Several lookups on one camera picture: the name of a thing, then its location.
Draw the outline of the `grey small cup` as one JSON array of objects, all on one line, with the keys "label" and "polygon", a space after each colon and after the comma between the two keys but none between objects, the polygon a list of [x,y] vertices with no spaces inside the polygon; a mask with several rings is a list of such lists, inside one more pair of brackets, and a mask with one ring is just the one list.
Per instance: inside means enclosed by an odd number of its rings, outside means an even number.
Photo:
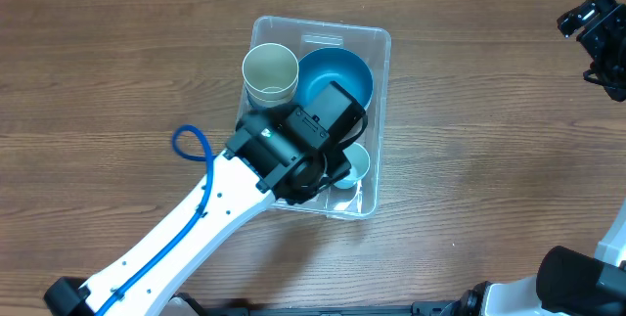
[{"label": "grey small cup", "polygon": [[370,169],[370,155],[368,151],[360,144],[353,143],[343,150],[351,167],[347,176],[334,183],[334,186],[347,190],[354,187],[361,179],[363,179]]}]

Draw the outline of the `cream tall cup front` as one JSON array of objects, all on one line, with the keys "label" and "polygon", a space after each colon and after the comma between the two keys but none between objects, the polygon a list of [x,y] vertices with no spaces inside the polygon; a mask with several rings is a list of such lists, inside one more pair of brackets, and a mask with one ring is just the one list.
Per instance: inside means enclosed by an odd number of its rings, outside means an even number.
[{"label": "cream tall cup front", "polygon": [[255,91],[251,86],[246,86],[246,95],[250,104],[254,108],[273,108],[279,105],[290,102],[294,95],[296,88],[293,87],[289,90],[284,90],[278,93],[267,93]]}]

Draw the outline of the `cream tall cup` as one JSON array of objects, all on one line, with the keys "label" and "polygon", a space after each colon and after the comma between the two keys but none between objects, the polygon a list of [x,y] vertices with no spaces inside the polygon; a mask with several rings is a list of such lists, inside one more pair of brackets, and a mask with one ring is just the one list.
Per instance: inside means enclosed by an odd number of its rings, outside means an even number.
[{"label": "cream tall cup", "polygon": [[284,90],[278,93],[267,93],[255,91],[251,86],[246,86],[246,95],[250,104],[254,108],[273,108],[279,105],[290,102],[294,95],[296,88],[293,87],[289,90]]},{"label": "cream tall cup", "polygon": [[264,43],[250,49],[242,63],[246,86],[254,91],[276,94],[295,87],[298,59],[288,47],[278,43]]}]

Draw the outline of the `dark blue bowl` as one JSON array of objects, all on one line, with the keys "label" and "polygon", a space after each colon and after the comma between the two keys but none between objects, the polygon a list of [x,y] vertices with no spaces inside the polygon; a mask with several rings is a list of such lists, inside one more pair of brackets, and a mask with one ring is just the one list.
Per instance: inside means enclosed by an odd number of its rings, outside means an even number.
[{"label": "dark blue bowl", "polygon": [[335,81],[366,110],[374,94],[374,78],[367,64],[355,53],[327,47],[308,53],[299,61],[294,101],[306,106]]}]

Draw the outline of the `cream tall cup back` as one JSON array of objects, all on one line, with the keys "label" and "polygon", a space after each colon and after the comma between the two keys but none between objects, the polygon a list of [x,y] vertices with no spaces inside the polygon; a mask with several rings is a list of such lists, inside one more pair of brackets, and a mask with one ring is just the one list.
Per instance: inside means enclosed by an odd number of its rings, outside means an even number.
[{"label": "cream tall cup back", "polygon": [[298,59],[288,47],[278,43],[264,43],[250,49],[242,63],[246,86],[254,91],[276,94],[295,87]]}]

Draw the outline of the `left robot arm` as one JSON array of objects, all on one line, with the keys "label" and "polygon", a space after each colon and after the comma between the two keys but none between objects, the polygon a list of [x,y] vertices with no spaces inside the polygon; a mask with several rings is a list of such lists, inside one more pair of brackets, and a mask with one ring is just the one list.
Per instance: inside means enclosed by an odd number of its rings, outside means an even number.
[{"label": "left robot arm", "polygon": [[286,104],[245,114],[225,149],[200,140],[206,174],[136,246],[86,280],[62,277],[44,294],[54,315],[158,315],[185,281],[274,201],[304,203],[348,173],[343,151],[365,129],[355,106]]}]

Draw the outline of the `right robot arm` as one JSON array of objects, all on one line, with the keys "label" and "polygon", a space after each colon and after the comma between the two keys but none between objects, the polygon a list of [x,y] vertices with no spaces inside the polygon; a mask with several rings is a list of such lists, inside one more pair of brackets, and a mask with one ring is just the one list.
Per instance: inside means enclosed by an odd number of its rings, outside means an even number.
[{"label": "right robot arm", "polygon": [[[557,19],[564,37],[591,57],[583,79],[610,99],[625,100],[625,5],[586,0]],[[562,246],[549,250],[538,272],[511,283],[483,282],[446,305],[442,315],[625,316],[625,208],[621,207],[592,257]]]}]

